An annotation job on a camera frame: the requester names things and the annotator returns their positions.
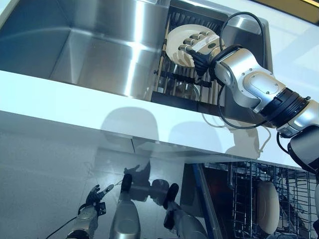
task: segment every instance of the stainless steel sink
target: stainless steel sink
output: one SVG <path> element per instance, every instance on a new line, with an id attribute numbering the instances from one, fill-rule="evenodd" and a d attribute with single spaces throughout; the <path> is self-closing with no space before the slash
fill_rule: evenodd
<path id="1" fill-rule="evenodd" d="M 168 7 L 169 0 L 20 0 L 0 29 L 0 70 L 145 99 Z"/>
<path id="2" fill-rule="evenodd" d="M 201 24 L 220 34 L 236 10 L 207 0 L 14 1 L 0 22 L 0 70 L 217 114 L 216 80 L 206 73 L 203 82 L 195 82 L 193 69 L 175 65 L 164 52 L 160 64 L 164 32 Z M 261 21 L 266 68 L 272 70 L 268 23 Z M 262 38 L 253 18 L 229 21 L 223 39 L 226 46 L 242 44 L 262 62 Z M 229 92 L 222 100 L 229 118 L 260 122 Z"/>

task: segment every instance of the dish rack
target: dish rack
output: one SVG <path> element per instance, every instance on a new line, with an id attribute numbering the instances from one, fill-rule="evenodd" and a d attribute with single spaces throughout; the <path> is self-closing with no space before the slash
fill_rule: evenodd
<path id="1" fill-rule="evenodd" d="M 223 21 L 171 5 L 168 13 L 166 32 L 170 32 L 176 27 L 185 24 L 206 26 L 219 34 Z M 220 88 L 217 81 L 211 81 L 208 72 L 203 75 L 200 81 L 197 81 L 197 73 L 194 68 L 185 68 L 175 64 L 166 55 L 165 50 L 163 50 L 162 59 L 155 74 L 158 75 L 155 92 L 192 101 L 216 104 L 215 98 Z"/>
<path id="2" fill-rule="evenodd" d="M 254 194 L 260 181 L 271 181 L 278 192 L 280 220 L 276 232 L 316 239 L 313 223 L 316 177 L 305 171 L 256 162 L 232 162 L 228 170 L 233 187 L 232 223 L 235 238 L 265 238 L 256 224 Z"/>

